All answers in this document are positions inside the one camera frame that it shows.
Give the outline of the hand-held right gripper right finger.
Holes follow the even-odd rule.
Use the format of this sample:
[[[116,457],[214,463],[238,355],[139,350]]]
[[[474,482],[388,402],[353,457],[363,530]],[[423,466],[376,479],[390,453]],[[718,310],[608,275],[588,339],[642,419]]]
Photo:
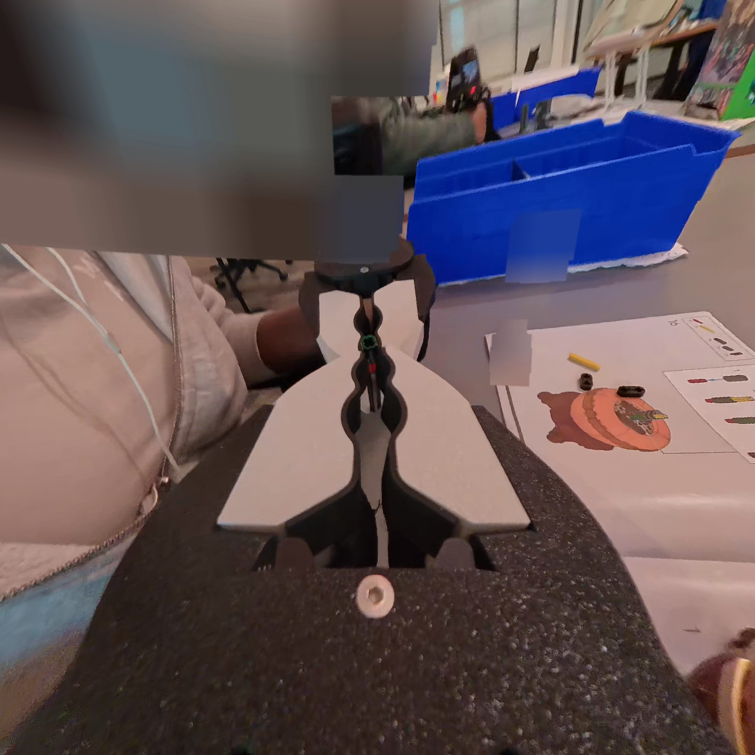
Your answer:
[[[390,436],[381,508],[391,568],[423,568],[453,538],[526,530],[524,505],[471,404],[398,348],[381,350],[381,420]]]

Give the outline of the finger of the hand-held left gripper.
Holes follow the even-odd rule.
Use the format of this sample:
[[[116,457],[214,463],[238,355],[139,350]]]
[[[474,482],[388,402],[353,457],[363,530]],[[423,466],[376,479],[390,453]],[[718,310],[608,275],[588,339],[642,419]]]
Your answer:
[[[361,354],[361,335],[355,317],[362,308],[361,297],[345,291],[326,291],[319,294],[319,333],[317,344],[326,362],[351,357],[354,362]]]
[[[377,336],[384,349],[393,346],[406,355],[419,355],[421,320],[413,281],[394,281],[373,294],[381,315]]]

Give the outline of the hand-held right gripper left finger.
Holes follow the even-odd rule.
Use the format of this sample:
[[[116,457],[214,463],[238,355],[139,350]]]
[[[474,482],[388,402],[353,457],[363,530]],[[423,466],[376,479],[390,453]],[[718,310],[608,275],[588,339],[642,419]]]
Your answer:
[[[280,397],[217,518],[231,531],[299,538],[333,565],[378,558],[375,515],[363,490],[355,433],[368,367],[343,355]]]

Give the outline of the red and black pin assembly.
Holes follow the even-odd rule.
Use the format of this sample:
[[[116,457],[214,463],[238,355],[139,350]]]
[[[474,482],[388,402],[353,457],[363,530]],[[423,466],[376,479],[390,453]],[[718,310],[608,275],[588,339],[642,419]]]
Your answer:
[[[377,378],[378,365],[376,360],[379,343],[375,332],[373,300],[372,298],[363,298],[361,299],[359,320],[360,348],[368,362],[371,381],[369,387],[369,405],[372,413],[379,412],[382,406],[381,389]]]

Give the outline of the another person's forearm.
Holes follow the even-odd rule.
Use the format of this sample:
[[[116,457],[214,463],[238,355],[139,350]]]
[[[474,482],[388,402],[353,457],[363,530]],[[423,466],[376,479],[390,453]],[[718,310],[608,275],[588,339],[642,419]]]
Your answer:
[[[479,146],[487,108],[418,111],[400,98],[332,97],[336,175],[411,176],[420,160]]]

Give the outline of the person's left forearm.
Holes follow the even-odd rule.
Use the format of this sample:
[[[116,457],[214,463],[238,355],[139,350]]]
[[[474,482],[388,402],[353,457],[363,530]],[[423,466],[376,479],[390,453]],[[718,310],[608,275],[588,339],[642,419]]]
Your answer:
[[[218,376],[205,381],[243,380],[247,387],[275,379],[281,367],[274,313],[232,311],[217,290],[191,273],[183,258],[169,257],[168,268],[184,362],[195,376],[214,370]]]

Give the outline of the person's left hand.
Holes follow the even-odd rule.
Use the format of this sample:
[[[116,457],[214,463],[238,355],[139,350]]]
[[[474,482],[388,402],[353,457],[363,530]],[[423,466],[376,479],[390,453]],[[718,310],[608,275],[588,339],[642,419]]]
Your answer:
[[[258,324],[257,345],[263,364],[273,373],[269,385],[282,390],[326,363],[298,304],[265,313]]]

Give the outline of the person's right hand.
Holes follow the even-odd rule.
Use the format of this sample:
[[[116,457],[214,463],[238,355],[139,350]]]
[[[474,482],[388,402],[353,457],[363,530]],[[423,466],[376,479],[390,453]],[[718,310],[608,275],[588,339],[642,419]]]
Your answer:
[[[698,702],[737,754],[754,753],[754,628],[743,629],[723,652],[688,678]]]

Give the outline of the black office chair base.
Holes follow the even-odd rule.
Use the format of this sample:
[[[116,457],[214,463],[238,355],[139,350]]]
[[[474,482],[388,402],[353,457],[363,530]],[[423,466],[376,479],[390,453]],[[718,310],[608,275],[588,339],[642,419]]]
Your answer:
[[[260,259],[216,258],[210,270],[213,273],[215,287],[223,295],[229,294],[231,300],[246,314],[263,313],[267,309],[264,306],[250,307],[246,298],[252,285],[260,283],[260,270],[268,271],[282,284],[289,280],[289,272],[286,269]]]

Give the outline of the beige zip hoodie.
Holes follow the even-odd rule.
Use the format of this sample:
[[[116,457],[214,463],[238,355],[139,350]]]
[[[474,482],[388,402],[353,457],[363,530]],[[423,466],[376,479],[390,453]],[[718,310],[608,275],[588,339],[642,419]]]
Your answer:
[[[195,376],[168,258],[2,250],[2,597],[131,531],[162,477],[248,414],[243,380]]]

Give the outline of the large blue plastic bin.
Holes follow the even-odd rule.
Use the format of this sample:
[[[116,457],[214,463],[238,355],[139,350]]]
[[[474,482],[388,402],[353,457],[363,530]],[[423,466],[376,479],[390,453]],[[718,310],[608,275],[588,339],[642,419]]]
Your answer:
[[[736,137],[632,111],[427,158],[407,238],[439,284],[559,281],[664,253]]]

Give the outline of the white paper under bin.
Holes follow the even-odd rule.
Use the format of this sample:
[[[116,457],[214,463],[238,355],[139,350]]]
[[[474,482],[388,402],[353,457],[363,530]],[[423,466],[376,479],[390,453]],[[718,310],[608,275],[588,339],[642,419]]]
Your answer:
[[[568,266],[568,274],[587,273],[600,269],[618,268],[646,268],[653,267],[665,262],[674,261],[688,256],[689,252],[679,242],[675,243],[670,250],[644,254],[636,257],[616,260],[602,260],[592,263],[572,264]]]

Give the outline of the light blue pants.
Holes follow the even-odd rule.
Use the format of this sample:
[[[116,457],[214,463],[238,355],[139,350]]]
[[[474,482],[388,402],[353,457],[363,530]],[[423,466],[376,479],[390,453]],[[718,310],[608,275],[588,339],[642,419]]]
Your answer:
[[[2,600],[1,724],[9,736],[68,671],[102,595],[134,540],[128,536]]]

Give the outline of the wooden background table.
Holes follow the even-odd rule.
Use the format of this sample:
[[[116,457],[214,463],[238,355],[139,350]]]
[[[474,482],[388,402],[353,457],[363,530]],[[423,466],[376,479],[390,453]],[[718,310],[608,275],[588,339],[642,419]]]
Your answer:
[[[652,49],[670,48],[672,54],[659,90],[661,99],[669,98],[679,76],[679,60],[688,41],[716,30],[718,20],[703,17],[689,20],[684,2],[651,7],[642,2],[624,12],[618,5],[605,6],[594,19],[580,50],[580,60],[602,61],[605,71],[606,105],[621,97],[626,70],[637,64],[636,97],[647,98],[648,66]]]

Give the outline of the green standing banner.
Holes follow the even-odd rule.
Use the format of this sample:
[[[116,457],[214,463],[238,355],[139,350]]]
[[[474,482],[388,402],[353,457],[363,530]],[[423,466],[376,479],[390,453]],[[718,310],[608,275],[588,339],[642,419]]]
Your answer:
[[[725,122],[754,118],[754,2],[728,1],[684,116]]]

